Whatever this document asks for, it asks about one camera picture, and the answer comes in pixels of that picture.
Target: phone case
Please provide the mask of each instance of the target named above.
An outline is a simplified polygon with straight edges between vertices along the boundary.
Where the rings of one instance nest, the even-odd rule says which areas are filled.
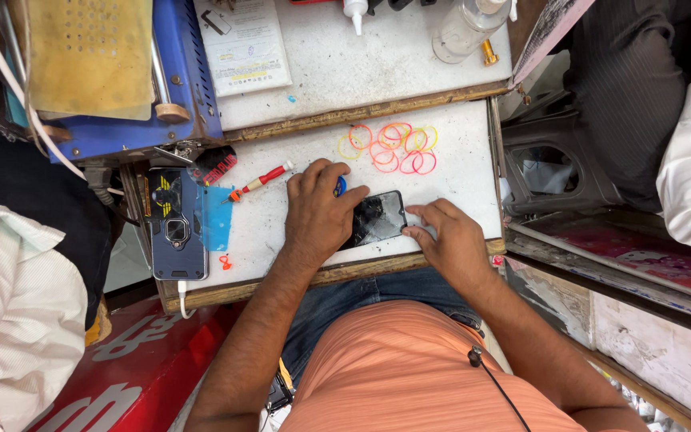
[[[202,188],[185,168],[162,168],[148,173],[147,190],[147,207],[151,208],[148,213],[165,211],[158,213],[160,218],[149,218],[154,277],[205,279],[208,260],[203,237]],[[168,226],[182,229],[170,229],[168,234]]]

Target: red screwdriver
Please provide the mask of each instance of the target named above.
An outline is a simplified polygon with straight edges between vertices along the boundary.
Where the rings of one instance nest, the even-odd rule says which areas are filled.
[[[273,170],[271,170],[268,174],[261,175],[252,182],[249,182],[245,187],[241,189],[236,189],[235,191],[231,192],[230,194],[228,194],[228,198],[225,201],[221,202],[221,204],[226,203],[228,201],[238,202],[242,199],[242,195],[244,195],[245,193],[249,191],[254,191],[255,189],[259,188],[260,186],[263,186],[265,183],[268,183],[271,180],[274,180],[274,178],[279,177],[280,175],[284,174],[285,172],[288,172],[294,167],[295,164],[293,164],[291,161],[287,161],[282,166],[276,167]]]

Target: gold cylinder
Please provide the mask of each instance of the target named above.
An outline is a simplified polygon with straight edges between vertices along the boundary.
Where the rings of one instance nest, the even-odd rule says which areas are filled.
[[[485,53],[485,67],[500,62],[500,56],[492,51],[492,44],[489,42],[489,39],[481,43],[481,50]]]

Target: right hand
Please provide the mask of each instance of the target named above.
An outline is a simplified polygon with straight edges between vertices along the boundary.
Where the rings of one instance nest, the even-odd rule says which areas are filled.
[[[407,227],[401,233],[412,237],[425,259],[463,294],[492,285],[496,277],[489,264],[485,235],[479,224],[453,203],[438,199],[428,205],[409,205],[407,213],[419,216],[423,226],[436,230],[436,240],[425,229]]]

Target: instruction paper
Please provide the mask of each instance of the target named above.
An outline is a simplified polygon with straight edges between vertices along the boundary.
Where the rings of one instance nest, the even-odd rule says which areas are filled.
[[[292,84],[274,0],[194,6],[217,96]]]

